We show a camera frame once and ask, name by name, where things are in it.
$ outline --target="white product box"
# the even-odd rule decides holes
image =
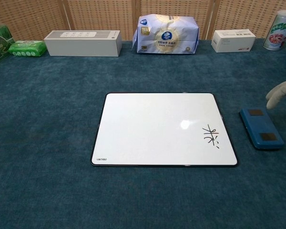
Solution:
[[[44,39],[51,56],[119,56],[120,31],[52,31]]]
[[[216,52],[248,52],[254,41],[250,30],[215,30],[212,47]]]

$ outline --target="white glove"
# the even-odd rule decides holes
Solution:
[[[267,95],[267,109],[275,108],[278,102],[286,95],[286,81],[274,87]]]

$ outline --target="snack canister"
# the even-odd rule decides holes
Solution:
[[[263,43],[269,50],[280,50],[286,40],[286,10],[279,10]]]

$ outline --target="wicker panel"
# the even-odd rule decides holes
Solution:
[[[68,0],[76,30],[120,30],[133,37],[132,0]]]
[[[192,16],[199,26],[201,39],[207,14],[210,7],[209,0],[141,0],[141,14],[163,14],[175,16]]]
[[[0,23],[15,40],[43,40],[52,30],[69,29],[57,0],[0,0]]]
[[[231,29],[250,29],[265,38],[278,10],[286,10],[286,0],[221,0],[207,38],[212,38],[214,30]]]

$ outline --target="white board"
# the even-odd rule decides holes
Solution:
[[[110,93],[91,162],[95,166],[235,166],[210,93]]]

